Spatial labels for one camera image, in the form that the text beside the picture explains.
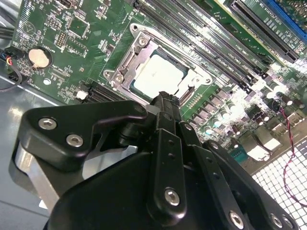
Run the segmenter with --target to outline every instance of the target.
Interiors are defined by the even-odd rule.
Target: blue slot
[[[307,42],[307,34],[283,11],[283,9],[274,0],[262,0],[267,7],[273,11],[285,23],[292,32],[303,42]]]

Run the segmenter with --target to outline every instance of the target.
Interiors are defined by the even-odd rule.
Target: black plastic bracket
[[[45,117],[56,121],[57,127],[42,129],[39,120]],[[22,117],[18,140],[27,152],[59,170],[71,172],[81,168],[94,148],[92,142],[96,133],[123,123],[140,122],[146,117],[146,110],[133,101],[32,109]],[[82,146],[70,146],[66,142],[70,134],[82,137]]]

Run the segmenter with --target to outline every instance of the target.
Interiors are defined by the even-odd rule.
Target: chip
[[[150,98],[155,98],[161,91],[174,95],[183,77],[184,73],[175,65],[153,55],[136,78],[134,87]]]

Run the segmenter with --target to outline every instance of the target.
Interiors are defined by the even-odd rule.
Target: pcie slot
[[[294,63],[299,59],[297,55],[280,37],[278,37],[262,20],[258,18],[243,2],[235,0],[231,9],[241,19],[247,22],[251,29],[264,39],[285,60]]]
[[[112,92],[106,86],[97,85],[90,90],[88,97],[85,99],[85,102],[97,103],[97,102],[116,102],[123,100],[125,100],[124,97]]]
[[[283,11],[274,0],[262,0],[278,18],[292,30],[303,42],[307,42],[307,34]]]

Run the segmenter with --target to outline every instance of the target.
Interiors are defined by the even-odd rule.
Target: electrolytic capacitor
[[[232,130],[234,131],[234,133],[236,134],[236,135],[240,135],[240,130],[239,130],[239,128],[238,128],[238,126],[236,126],[236,125],[233,125],[232,126]]]
[[[270,119],[270,117],[266,114],[266,113],[263,113],[261,118],[264,120],[264,121],[268,121]]]
[[[263,91],[263,95],[266,96],[266,98],[268,99],[272,99],[275,97],[275,93],[269,89],[266,89],[265,91]]]
[[[228,119],[228,118],[230,118],[230,114],[229,114],[226,110],[222,110],[222,111],[220,112],[220,114],[221,114],[221,116],[222,116],[223,119]]]
[[[306,107],[306,105],[299,99],[295,98],[293,100],[293,104],[298,107],[299,109],[304,109]]]
[[[213,130],[211,129],[210,126],[206,126],[205,128],[203,128],[203,130],[205,131],[205,133],[207,135],[212,135],[213,134]]]
[[[232,112],[232,113],[235,113],[237,110],[238,110],[238,107],[234,104],[234,103],[229,103],[227,105],[228,109]]]
[[[257,118],[256,122],[259,126],[263,125],[263,120],[261,119],[261,117]]]
[[[236,139],[234,138],[231,138],[230,139],[230,142],[231,142],[231,146],[234,148],[234,149],[237,149],[239,147],[239,143]]]
[[[233,131],[231,131],[231,130],[229,130],[229,131],[227,132],[227,135],[228,135],[229,137],[235,137],[235,136],[236,136],[235,133],[234,133]]]
[[[270,85],[270,87],[271,87],[271,89],[275,92],[275,93],[278,93],[278,92],[281,92],[282,91],[282,89],[283,89],[283,87],[281,86],[281,85],[279,85],[279,84],[277,84],[277,83],[272,83],[271,85]]]
[[[288,97],[287,95],[281,94],[280,99],[285,102],[287,105],[292,105],[293,101],[291,100],[290,97]]]
[[[222,125],[222,122],[216,117],[212,119],[212,123],[213,123],[213,126],[216,127],[216,128],[218,128]]]

